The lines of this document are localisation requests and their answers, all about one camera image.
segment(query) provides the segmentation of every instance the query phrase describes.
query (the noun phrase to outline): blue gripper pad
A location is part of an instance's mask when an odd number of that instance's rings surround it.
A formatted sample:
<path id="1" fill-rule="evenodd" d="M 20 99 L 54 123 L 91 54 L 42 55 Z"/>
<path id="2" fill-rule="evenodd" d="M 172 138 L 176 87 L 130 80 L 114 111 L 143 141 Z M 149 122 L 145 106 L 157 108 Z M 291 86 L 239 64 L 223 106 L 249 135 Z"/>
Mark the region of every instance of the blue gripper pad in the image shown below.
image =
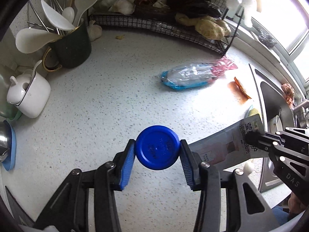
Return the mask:
<path id="1" fill-rule="evenodd" d="M 199 190 L 200 170 L 198 165 L 202 162 L 201 158 L 191 152 L 185 139 L 180 141 L 180 161 L 186 181 L 191 190 Z"/>
<path id="2" fill-rule="evenodd" d="M 130 139 L 126 149 L 122 152 L 121 158 L 119 160 L 121 166 L 121 170 L 118 174 L 119 177 L 119 184 L 118 188 L 120 191 L 124 190 L 126 185 L 129 183 L 134 159 L 135 159 L 135 152 L 134 152 L 135 140 Z"/>

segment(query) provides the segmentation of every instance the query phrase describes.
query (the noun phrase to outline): black wire basket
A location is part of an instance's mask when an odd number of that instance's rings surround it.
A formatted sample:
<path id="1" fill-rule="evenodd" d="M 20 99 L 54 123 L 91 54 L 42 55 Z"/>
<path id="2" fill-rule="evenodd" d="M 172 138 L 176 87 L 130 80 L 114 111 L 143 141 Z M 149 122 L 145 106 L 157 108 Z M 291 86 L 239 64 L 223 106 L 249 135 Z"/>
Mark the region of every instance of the black wire basket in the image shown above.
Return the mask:
<path id="1" fill-rule="evenodd" d="M 225 5 L 226 0 L 211 0 L 211 2 L 219 6 L 221 11 L 224 11 L 222 16 L 222 18 L 224 18 L 228 11 Z M 222 55 L 224 55 L 231 46 L 239 26 L 237 25 L 236 28 L 231 27 L 232 33 L 230 36 L 225 37 L 222 41 L 219 41 L 206 39 L 197 31 L 195 31 L 194 27 L 185 27 L 170 20 L 158 20 L 149 18 L 149 15 L 143 16 L 140 13 L 133 13 L 130 16 L 117 13 L 94 13 L 89 16 L 89 20 L 95 20 L 95 24 L 98 24 L 101 27 L 116 26 L 145 29 L 152 32 L 158 32 L 161 34 L 178 37 L 201 45 L 207 49 L 211 49 Z"/>

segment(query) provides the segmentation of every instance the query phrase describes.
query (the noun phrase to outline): white sugar bowl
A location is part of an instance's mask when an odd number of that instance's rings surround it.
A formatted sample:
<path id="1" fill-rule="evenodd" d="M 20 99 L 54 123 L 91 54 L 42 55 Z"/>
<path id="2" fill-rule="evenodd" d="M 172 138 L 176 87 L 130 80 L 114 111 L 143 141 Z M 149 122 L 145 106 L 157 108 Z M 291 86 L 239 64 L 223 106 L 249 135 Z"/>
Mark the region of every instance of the white sugar bowl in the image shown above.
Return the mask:
<path id="1" fill-rule="evenodd" d="M 50 85 L 35 71 L 31 80 L 31 69 L 23 74 L 11 77 L 12 82 L 7 93 L 7 102 L 14 104 L 24 115 L 36 118 L 42 112 L 50 95 Z"/>

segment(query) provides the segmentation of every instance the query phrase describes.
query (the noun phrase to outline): stainless steel bowl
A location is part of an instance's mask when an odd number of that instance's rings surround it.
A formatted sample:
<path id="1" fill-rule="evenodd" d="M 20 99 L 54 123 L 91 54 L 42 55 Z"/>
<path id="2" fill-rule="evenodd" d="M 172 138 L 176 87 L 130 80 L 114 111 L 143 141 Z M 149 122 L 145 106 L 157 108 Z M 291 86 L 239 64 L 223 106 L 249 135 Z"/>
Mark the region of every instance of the stainless steel bowl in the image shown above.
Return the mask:
<path id="1" fill-rule="evenodd" d="M 0 162 L 4 161 L 12 146 L 12 131 L 5 122 L 0 122 Z"/>

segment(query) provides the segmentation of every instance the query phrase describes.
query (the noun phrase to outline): dark green mug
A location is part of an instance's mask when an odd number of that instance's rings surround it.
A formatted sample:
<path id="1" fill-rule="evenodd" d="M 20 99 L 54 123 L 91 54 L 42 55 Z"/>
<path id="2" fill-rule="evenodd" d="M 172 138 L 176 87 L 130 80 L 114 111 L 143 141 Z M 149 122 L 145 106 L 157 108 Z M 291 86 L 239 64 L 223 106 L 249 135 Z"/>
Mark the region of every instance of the dark green mug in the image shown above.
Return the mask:
<path id="1" fill-rule="evenodd" d="M 91 43 L 85 22 L 60 39 L 48 43 L 49 48 L 42 58 L 45 70 L 52 72 L 64 68 L 75 68 L 81 65 L 90 56 Z M 47 67 L 45 60 L 50 51 L 53 51 L 59 63 L 54 67 Z"/>

